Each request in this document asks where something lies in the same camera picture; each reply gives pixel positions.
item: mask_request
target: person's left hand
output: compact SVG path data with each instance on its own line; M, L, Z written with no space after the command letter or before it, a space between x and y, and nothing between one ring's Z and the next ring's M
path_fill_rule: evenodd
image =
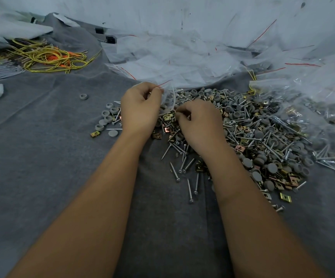
M159 117L162 90L144 82L129 88L121 99L123 134L147 140Z

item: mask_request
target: person's right hand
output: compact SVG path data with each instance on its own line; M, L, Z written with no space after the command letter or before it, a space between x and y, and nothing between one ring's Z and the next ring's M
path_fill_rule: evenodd
M220 110L211 102L196 99L176 110L176 119L188 144L202 157L213 147L227 145Z

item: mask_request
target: finger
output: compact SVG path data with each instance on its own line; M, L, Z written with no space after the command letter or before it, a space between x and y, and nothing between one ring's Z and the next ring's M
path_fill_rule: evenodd
M177 113L175 113L175 117L178 120L179 125L182 128L182 130L184 130L185 127L188 126L188 124L189 124L189 120L188 120L187 116L185 116L181 112L177 112Z
M141 96L144 97L146 94L151 92L151 90L153 90L155 87L157 87L156 84L150 82L143 82L135 85L134 87L132 87L132 89L133 90L135 89Z
M180 113L192 113L192 110L193 110L193 104L194 102L186 102L184 103L183 105L179 106L177 109L176 109L176 112L180 112Z
M154 88L151 92L150 97L147 99L148 103L160 108L161 105L162 91L160 88Z

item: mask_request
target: gray tablecloth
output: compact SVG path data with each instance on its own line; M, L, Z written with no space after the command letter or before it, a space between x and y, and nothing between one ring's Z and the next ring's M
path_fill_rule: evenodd
M101 49L83 28L67 27L52 16L46 23L54 27L50 41L60 48L89 50L90 57ZM111 73L106 60L102 54L71 74L25 72L0 81L5 86L0 98L0 277L68 205L115 142L106 133L95 139L89 134L106 103L119 100L135 81ZM246 90L248 79L239 74L216 87ZM81 93L89 99L80 100ZM181 158L170 151L160 160L166 139L149 140L140 157L115 277L231 276L211 182L201 178L198 200L189 205L186 180L176 183L169 171L169 161L178 166ZM292 194L282 216L335 276L335 173L314 167L312 175L299 194ZM195 173L187 176L194 182ZM264 240L272 240L272 234ZM271 261L264 263L272 267Z

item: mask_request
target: hand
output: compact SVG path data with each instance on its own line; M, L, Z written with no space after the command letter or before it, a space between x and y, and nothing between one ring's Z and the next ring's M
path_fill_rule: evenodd
M211 102L201 99L186 102L178 107L175 116L188 144L202 158L212 153L213 146L226 145L220 110Z
M147 140L159 117L162 90L152 83L129 88L121 99L123 134Z

